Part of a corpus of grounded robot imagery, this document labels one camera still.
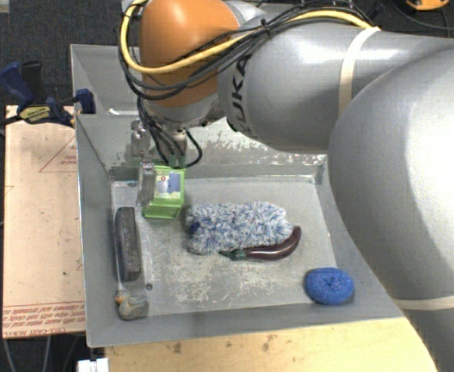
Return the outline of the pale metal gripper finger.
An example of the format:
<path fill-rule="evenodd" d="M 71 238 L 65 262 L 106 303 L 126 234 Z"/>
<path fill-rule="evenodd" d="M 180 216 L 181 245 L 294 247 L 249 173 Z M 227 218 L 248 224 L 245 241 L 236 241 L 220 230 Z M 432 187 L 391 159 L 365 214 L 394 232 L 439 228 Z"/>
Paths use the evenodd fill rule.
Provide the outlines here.
<path fill-rule="evenodd" d="M 142 162 L 138 170 L 138 193 L 136 203 L 139 206 L 148 205 L 154 198 L 156 182 L 155 165 L 152 162 Z"/>

